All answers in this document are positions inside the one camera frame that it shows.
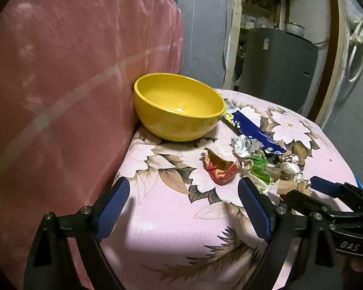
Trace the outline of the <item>right hand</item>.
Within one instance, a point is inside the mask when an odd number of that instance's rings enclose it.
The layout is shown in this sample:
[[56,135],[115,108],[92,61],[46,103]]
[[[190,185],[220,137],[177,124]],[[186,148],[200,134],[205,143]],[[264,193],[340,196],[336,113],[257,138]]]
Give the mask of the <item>right hand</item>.
[[344,279],[363,271],[363,258],[339,255],[341,273]]

